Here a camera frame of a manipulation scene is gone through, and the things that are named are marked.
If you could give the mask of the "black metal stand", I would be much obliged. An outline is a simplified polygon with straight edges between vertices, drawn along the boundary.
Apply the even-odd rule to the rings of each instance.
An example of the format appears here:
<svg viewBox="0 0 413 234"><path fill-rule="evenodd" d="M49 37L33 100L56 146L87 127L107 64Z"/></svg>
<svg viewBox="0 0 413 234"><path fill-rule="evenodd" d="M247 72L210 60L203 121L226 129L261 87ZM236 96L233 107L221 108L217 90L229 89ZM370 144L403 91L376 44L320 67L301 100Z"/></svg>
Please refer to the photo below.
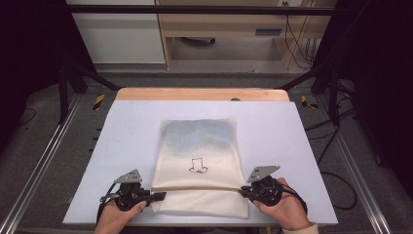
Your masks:
<svg viewBox="0 0 413 234"><path fill-rule="evenodd" d="M336 72L334 67L328 65L314 66L310 71L278 87L278 90L288 91L313 77L316 77L316 81L311 88L313 94L321 94L326 87L329 87L328 117L330 118L334 126L338 126L340 124L337 103L339 78L338 73Z"/></svg>
<svg viewBox="0 0 413 234"><path fill-rule="evenodd" d="M92 78L97 83L112 90L119 91L121 86L118 86L103 77L99 76L95 71L91 71L86 67L76 62L65 63L58 74L58 89L59 89L59 104L60 117L59 123L62 124L69 115L69 102L67 94L67 85L70 85L76 94L84 94L88 89L83 77Z"/></svg>

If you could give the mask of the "aluminium floor rail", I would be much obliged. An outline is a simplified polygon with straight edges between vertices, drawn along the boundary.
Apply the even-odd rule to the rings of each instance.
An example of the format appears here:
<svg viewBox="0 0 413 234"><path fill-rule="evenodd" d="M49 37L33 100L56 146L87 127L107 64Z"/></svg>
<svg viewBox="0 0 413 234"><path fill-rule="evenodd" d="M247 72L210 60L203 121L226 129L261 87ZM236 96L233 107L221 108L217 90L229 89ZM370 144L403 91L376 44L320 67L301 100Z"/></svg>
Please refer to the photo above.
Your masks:
<svg viewBox="0 0 413 234"><path fill-rule="evenodd" d="M29 203L36 193L45 172L55 157L56 151L58 150L58 147L78 110L82 98L82 95L73 96L73 99L69 105L67 116L63 119L61 124L57 125L53 136L49 140L47 147L43 151L29 179L26 181L24 188L17 197L12 209L0 224L0 234L14 234L16 231L19 222L21 221L21 218L23 217Z"/></svg>
<svg viewBox="0 0 413 234"><path fill-rule="evenodd" d="M356 161L353 158L350 149L345 142L343 136L337 133L334 137L336 148L342 158L343 164L353 183L358 200L363 206L363 209L369 219L369 222L376 234L392 234L392 230L383 215L373 193L368 186L367 181L358 168Z"/></svg>

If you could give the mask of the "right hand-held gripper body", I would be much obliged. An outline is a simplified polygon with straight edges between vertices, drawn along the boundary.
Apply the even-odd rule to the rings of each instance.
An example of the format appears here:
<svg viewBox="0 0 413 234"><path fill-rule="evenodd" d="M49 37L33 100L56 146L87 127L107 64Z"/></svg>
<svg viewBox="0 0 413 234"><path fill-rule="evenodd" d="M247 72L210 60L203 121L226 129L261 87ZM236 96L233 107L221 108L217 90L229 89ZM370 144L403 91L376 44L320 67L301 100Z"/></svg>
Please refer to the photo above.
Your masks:
<svg viewBox="0 0 413 234"><path fill-rule="evenodd" d="M255 167L248 177L251 186L251 202L259 201L268 207L275 206L282 198L282 186L271 177L271 174L279 170L280 166Z"/></svg>

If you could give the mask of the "white mesh laundry bag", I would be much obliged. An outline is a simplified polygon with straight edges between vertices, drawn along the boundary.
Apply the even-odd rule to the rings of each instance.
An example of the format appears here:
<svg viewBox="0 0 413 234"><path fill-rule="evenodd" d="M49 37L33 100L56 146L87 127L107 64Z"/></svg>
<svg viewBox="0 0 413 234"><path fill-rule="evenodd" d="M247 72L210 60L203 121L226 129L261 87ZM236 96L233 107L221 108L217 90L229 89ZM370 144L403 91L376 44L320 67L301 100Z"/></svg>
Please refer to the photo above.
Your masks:
<svg viewBox="0 0 413 234"><path fill-rule="evenodd" d="M231 119L167 120L162 123L152 204L156 213L248 217L240 194L244 174Z"/></svg>

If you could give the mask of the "white cabinet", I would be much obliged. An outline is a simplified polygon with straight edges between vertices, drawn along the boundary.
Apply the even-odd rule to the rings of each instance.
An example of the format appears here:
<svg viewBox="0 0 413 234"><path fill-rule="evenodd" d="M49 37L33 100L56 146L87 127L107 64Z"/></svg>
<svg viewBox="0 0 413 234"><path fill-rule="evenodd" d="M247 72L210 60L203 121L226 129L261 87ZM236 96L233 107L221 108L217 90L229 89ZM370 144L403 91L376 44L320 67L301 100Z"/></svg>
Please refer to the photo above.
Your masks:
<svg viewBox="0 0 413 234"><path fill-rule="evenodd" d="M73 14L93 63L164 63L156 14Z"/></svg>

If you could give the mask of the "person's right hand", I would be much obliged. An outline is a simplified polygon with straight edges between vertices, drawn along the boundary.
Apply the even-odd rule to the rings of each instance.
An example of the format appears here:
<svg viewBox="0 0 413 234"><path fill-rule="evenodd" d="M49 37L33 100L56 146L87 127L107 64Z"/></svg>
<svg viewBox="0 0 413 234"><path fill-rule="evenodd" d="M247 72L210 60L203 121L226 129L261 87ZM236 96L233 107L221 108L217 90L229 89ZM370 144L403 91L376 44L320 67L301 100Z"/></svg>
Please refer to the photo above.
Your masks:
<svg viewBox="0 0 413 234"><path fill-rule="evenodd" d="M272 207L268 207L259 201L254 201L253 204L262 214L276 220L282 229L299 230L312 224L301 202L289 193L283 192L282 199Z"/></svg>

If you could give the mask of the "white foam board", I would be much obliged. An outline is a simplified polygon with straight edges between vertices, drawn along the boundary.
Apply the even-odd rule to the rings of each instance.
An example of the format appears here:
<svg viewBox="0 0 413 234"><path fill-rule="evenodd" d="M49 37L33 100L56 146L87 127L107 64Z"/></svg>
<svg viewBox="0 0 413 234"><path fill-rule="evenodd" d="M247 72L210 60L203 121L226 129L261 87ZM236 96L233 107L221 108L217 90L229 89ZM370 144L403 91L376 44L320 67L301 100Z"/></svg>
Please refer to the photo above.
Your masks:
<svg viewBox="0 0 413 234"><path fill-rule="evenodd" d="M100 198L115 178L139 170L143 186L155 173L161 124L165 120L232 118L244 175L256 166L276 165L308 206L308 217L334 225L336 213L321 178L296 105L291 101L115 101L92 158L64 218L93 224Z"/></svg>

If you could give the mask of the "person's left hand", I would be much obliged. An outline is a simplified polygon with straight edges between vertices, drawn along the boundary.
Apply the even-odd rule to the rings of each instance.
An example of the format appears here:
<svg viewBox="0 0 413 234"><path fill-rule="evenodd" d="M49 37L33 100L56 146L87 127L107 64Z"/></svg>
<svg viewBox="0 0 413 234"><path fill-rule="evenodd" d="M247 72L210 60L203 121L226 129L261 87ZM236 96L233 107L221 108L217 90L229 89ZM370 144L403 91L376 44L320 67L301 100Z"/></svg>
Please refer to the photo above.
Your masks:
<svg viewBox="0 0 413 234"><path fill-rule="evenodd" d="M145 207L146 202L142 201L129 211L123 212L114 201L110 201L104 206L95 229L123 229L135 216L141 214Z"/></svg>

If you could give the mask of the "black horizontal frame bar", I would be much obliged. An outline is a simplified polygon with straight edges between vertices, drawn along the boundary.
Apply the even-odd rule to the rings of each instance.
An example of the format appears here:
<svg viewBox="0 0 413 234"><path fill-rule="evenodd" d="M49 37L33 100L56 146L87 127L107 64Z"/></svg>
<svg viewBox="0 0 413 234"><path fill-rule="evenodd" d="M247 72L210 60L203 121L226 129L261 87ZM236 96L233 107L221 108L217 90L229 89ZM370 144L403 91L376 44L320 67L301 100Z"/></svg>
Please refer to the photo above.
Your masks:
<svg viewBox="0 0 413 234"><path fill-rule="evenodd" d="M195 15L289 15L333 16L335 8L240 7L240 6L150 6L150 5L67 5L70 13L86 14L195 14Z"/></svg>

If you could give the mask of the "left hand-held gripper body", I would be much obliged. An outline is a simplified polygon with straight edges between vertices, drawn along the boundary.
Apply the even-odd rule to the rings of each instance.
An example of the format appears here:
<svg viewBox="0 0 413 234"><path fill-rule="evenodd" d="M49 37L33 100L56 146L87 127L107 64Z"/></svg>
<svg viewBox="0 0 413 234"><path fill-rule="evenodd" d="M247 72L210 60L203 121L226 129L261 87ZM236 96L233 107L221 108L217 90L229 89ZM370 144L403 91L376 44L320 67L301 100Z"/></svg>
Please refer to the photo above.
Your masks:
<svg viewBox="0 0 413 234"><path fill-rule="evenodd" d="M141 186L142 177L138 169L134 169L114 180L104 196L100 198L100 207L111 200L122 212L129 211L136 204L145 201L149 206L153 202L153 196L149 190Z"/></svg>

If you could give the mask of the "light wooden desk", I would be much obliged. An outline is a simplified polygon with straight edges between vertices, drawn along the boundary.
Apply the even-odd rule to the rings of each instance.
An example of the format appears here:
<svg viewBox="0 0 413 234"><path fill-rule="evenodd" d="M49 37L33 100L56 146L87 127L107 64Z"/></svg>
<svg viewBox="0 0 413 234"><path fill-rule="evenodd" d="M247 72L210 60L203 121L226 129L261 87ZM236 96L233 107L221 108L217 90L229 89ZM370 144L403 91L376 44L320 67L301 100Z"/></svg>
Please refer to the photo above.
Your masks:
<svg viewBox="0 0 413 234"><path fill-rule="evenodd" d="M154 0L158 6L335 7L338 0ZM298 58L305 39L321 39L329 16L159 14L164 54L171 59L175 38L267 37L274 40L282 65Z"/></svg>

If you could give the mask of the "black curtain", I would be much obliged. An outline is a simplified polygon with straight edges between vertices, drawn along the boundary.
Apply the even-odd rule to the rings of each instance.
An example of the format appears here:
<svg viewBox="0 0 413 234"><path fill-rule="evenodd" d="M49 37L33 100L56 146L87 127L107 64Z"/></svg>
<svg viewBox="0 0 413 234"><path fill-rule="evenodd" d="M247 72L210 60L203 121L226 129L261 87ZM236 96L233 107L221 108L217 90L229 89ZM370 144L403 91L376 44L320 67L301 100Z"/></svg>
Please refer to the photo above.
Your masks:
<svg viewBox="0 0 413 234"><path fill-rule="evenodd" d="M413 199L413 0L337 0L315 65L356 87L356 108L381 158Z"/></svg>
<svg viewBox="0 0 413 234"><path fill-rule="evenodd" d="M67 5L66 0L0 0L0 152L10 141L28 97L56 84L62 66L48 50L46 35L34 27L29 13L37 4ZM67 55L95 72L72 15L53 10L39 13Z"/></svg>

